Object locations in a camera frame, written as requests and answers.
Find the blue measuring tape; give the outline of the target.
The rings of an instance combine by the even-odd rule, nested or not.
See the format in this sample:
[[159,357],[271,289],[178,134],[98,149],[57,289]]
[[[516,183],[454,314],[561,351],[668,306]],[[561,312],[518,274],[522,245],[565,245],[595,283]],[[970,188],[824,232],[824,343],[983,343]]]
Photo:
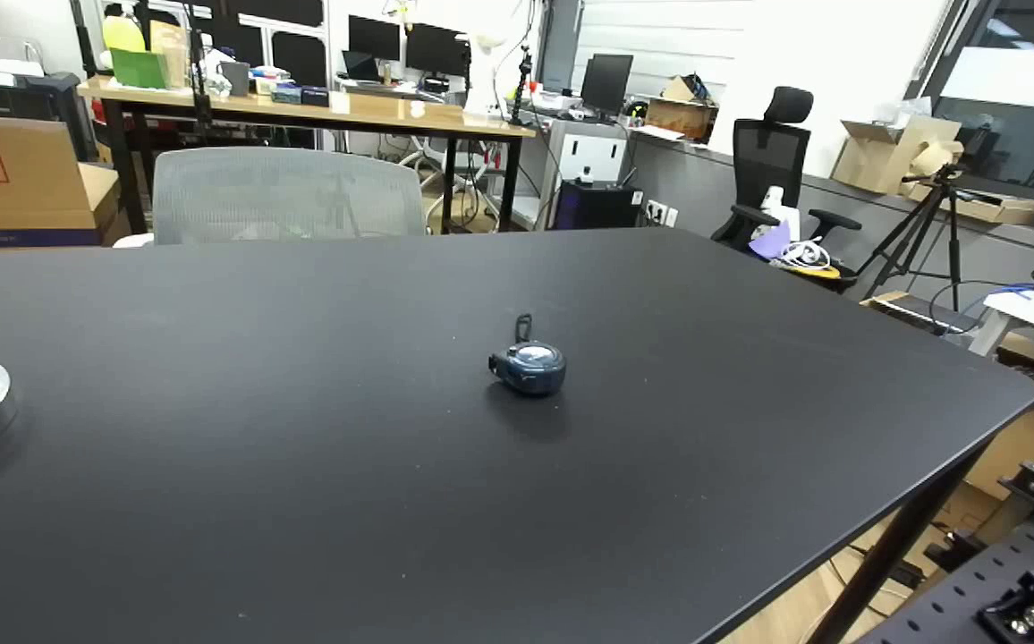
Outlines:
[[488,355],[488,373],[518,395],[556,395],[565,367],[565,351],[534,335],[531,312],[516,318],[512,341]]

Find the black computer monitor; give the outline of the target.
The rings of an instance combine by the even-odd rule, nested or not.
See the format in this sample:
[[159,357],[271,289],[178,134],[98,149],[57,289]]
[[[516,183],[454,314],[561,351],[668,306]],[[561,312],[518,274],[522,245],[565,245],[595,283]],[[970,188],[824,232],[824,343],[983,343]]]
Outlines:
[[617,119],[625,103],[631,52],[595,52],[582,70],[582,106],[596,119]]

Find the white spray bottle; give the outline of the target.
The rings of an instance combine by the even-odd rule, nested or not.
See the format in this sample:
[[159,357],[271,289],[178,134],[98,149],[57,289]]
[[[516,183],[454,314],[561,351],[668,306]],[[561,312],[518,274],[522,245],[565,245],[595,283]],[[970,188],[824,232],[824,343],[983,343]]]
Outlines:
[[768,184],[762,197],[762,212],[778,223],[778,230],[799,242],[803,238],[803,212],[785,200],[785,184]]

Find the black office chair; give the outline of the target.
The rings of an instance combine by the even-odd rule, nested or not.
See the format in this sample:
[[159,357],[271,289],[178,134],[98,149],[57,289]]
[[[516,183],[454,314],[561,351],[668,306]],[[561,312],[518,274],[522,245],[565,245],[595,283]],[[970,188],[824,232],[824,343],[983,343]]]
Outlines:
[[854,217],[836,212],[803,207],[803,175],[810,153],[804,119],[812,113],[812,91],[799,87],[778,87],[759,119],[734,122],[734,203],[729,217],[713,232],[716,242],[750,257],[778,257],[791,238],[762,212],[768,184],[785,184],[791,207],[817,217],[817,236],[833,230],[858,230]]

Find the grey mesh office chair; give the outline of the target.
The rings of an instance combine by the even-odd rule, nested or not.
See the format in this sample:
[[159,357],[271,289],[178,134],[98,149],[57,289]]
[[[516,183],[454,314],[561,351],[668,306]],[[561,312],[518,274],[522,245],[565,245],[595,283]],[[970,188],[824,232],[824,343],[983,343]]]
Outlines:
[[420,175],[303,146],[187,146],[154,162],[159,242],[422,236]]

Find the open cardboard box on counter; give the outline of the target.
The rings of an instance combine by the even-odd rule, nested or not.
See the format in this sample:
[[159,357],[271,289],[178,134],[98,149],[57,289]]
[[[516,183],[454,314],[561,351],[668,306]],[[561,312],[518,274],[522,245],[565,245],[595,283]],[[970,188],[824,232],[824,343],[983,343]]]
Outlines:
[[929,180],[964,153],[960,122],[908,119],[906,125],[846,122],[833,180],[898,197],[906,180]]

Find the wooden desk with black legs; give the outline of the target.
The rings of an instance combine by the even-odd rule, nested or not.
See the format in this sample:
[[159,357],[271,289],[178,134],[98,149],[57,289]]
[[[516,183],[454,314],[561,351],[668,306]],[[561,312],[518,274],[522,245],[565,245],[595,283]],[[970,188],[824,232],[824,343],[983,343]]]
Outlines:
[[[136,146],[129,132],[146,119],[187,119],[192,125],[289,125],[289,130],[353,130],[353,132],[395,132],[395,134],[444,134],[454,149],[460,140],[489,140],[505,146],[505,188],[500,188],[500,230],[512,230],[516,184],[522,144],[534,130],[508,125],[497,119],[474,113],[454,103],[427,103],[377,91],[332,91],[328,103],[280,103],[265,95],[197,95],[192,90],[142,90],[115,79],[86,79],[84,100],[98,100],[106,122],[106,146],[123,184],[123,207],[136,232],[146,232],[146,203],[136,180]],[[454,180],[454,153],[444,153],[444,180]]]

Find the cardboard box with red label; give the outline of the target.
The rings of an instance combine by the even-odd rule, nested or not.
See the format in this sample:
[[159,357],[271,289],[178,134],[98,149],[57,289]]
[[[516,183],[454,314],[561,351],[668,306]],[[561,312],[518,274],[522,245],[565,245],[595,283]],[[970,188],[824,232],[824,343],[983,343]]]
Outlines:
[[106,245],[125,230],[115,166],[80,162],[62,122],[0,119],[0,245]]

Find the black perforated metal breadboard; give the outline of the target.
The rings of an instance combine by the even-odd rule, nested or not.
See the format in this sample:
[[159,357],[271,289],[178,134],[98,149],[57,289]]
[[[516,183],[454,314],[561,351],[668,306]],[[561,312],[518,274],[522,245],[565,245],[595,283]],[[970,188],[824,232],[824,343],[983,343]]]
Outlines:
[[1034,463],[1010,478],[1010,521],[858,644],[1034,644]]

